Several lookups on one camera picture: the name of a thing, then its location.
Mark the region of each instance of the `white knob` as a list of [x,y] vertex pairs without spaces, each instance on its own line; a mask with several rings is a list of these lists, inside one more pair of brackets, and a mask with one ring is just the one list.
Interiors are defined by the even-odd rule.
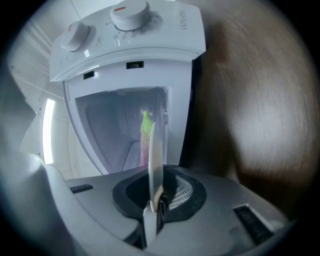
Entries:
[[112,8],[111,18],[118,30],[137,30],[150,21],[149,3],[144,0],[125,0]]
[[90,28],[80,21],[72,23],[61,36],[61,47],[70,52],[78,50],[86,41]]

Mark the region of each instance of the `wooden surface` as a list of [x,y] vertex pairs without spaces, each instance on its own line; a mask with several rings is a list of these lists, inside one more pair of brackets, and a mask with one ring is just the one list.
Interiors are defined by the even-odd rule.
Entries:
[[190,167],[239,181],[295,216],[319,158],[319,89],[291,24],[251,0],[182,0],[201,10],[207,51]]

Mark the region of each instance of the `white appliance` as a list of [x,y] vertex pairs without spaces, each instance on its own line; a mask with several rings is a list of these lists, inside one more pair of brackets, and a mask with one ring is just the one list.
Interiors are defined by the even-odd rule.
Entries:
[[139,165],[143,111],[156,122],[164,164],[179,164],[192,61],[205,50],[200,10],[165,0],[125,0],[54,41],[50,80],[62,81],[73,130],[100,173]]

